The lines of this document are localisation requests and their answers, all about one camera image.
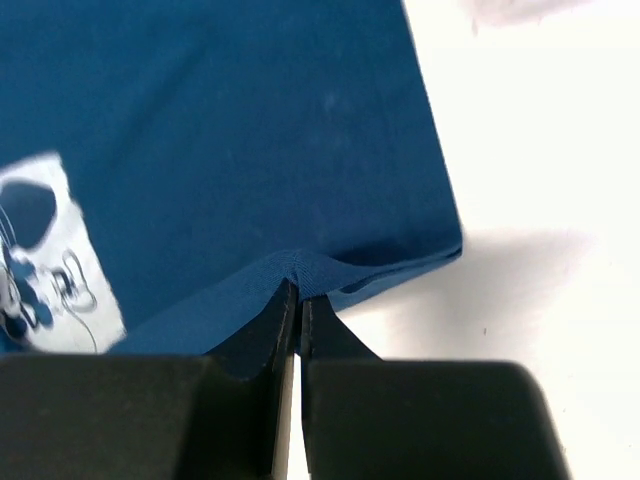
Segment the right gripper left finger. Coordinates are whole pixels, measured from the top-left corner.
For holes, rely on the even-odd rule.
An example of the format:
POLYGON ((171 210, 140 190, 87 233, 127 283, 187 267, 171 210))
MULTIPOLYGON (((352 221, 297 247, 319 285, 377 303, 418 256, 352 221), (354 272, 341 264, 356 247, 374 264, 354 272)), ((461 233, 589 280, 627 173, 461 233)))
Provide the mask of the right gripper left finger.
POLYGON ((297 289, 201 356, 1 360, 5 479, 283 479, 297 289))

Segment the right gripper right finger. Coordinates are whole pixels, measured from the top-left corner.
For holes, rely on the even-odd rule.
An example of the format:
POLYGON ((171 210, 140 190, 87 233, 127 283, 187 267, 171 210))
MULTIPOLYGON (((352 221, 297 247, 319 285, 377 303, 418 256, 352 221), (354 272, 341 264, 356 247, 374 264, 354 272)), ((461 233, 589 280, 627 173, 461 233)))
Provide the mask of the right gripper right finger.
POLYGON ((325 297, 301 314, 302 426, 314 479, 565 479, 538 384, 497 361, 384 360, 325 297))

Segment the blue polo t-shirt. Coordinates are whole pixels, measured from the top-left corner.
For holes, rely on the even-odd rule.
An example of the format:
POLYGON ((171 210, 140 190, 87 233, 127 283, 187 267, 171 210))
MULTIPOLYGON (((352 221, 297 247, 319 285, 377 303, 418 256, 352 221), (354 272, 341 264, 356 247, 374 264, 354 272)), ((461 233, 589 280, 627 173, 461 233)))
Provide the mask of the blue polo t-shirt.
POLYGON ((5 1, 1 348, 201 354, 456 259, 399 1, 5 1))

